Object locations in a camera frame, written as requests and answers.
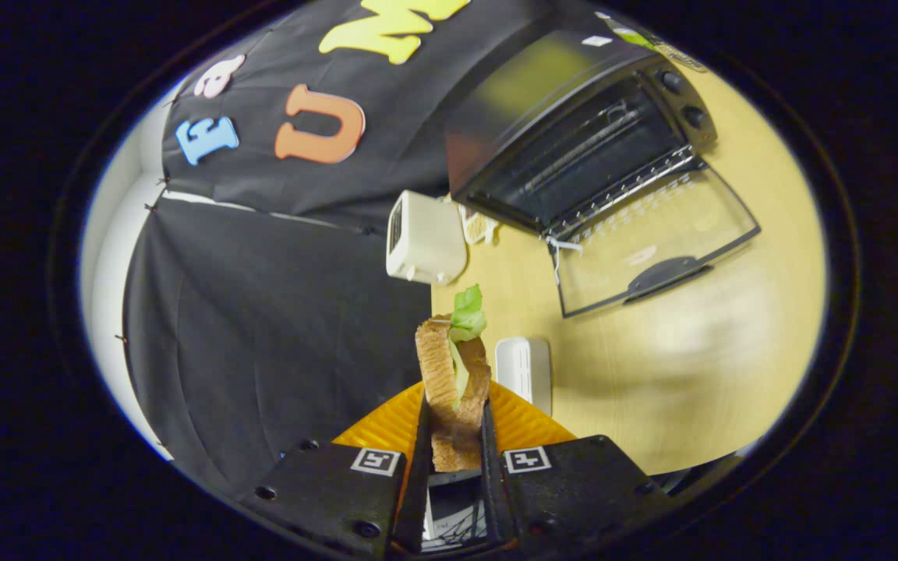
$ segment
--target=oven door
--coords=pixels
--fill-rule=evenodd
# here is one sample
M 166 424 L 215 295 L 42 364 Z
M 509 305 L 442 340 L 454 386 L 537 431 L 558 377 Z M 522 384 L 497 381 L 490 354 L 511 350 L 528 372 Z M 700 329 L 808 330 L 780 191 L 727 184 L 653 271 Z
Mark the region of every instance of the oven door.
M 712 269 L 760 232 L 734 190 L 699 157 L 549 245 L 564 317 L 636 302 Z

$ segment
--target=orange letter u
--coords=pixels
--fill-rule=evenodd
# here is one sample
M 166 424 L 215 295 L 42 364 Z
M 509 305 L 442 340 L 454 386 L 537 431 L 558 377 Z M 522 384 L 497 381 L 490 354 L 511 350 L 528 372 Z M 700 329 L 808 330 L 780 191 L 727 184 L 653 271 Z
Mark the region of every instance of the orange letter u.
M 338 132 L 331 137 L 300 132 L 292 123 L 284 123 L 275 135 L 275 157 L 302 157 L 321 164 L 337 164 L 355 152 L 359 139 L 366 131 L 366 115 L 353 100 L 328 93 L 307 91 L 306 84 L 293 88 L 286 100 L 286 114 L 295 116 L 300 111 L 314 111 L 331 115 L 341 123 Z

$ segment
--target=sandwich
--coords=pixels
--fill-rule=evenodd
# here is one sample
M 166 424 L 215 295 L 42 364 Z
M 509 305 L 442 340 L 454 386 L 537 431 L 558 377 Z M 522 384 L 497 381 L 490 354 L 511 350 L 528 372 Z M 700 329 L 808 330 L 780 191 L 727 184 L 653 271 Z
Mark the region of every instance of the sandwich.
M 487 319 L 475 284 L 456 295 L 452 315 L 434 316 L 414 334 L 431 410 L 435 471 L 480 469 L 480 426 L 491 384 L 480 340 Z

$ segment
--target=wooden table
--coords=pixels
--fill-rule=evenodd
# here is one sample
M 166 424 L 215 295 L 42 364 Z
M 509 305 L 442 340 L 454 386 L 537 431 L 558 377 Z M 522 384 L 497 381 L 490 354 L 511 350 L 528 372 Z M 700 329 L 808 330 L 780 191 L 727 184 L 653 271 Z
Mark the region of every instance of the wooden table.
M 795 160 L 731 86 L 680 68 L 719 132 L 705 159 L 762 225 L 745 249 L 648 301 L 562 319 L 544 242 L 501 227 L 494 245 L 470 246 L 453 284 L 432 288 L 436 313 L 481 285 L 492 368 L 501 338 L 546 338 L 553 418 L 577 436 L 606 434 L 651 475 L 729 454 L 770 429 L 812 358 L 826 296 L 823 239 Z

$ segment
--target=white plastic container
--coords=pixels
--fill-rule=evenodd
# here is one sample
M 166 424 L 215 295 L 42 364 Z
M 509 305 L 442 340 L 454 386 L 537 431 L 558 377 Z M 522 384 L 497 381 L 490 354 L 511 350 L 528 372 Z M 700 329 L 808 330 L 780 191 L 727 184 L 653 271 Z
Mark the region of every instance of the white plastic container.
M 390 277 L 449 284 L 466 267 L 466 242 L 456 203 L 405 191 L 387 221 Z
M 498 383 L 553 416 L 550 345 L 537 337 L 509 337 L 494 348 Z

